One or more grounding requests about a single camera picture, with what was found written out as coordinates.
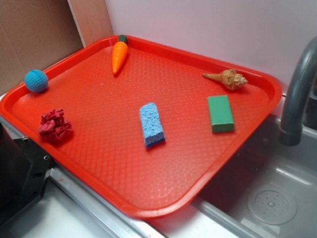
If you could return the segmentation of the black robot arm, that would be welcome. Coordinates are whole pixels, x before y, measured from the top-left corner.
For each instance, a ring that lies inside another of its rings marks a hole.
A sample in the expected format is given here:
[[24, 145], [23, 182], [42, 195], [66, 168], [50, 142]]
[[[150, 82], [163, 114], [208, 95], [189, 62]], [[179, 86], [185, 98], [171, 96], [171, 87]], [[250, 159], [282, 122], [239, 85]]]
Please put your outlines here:
[[1, 227], [43, 198], [51, 159], [32, 139], [12, 139], [4, 126], [0, 126]]

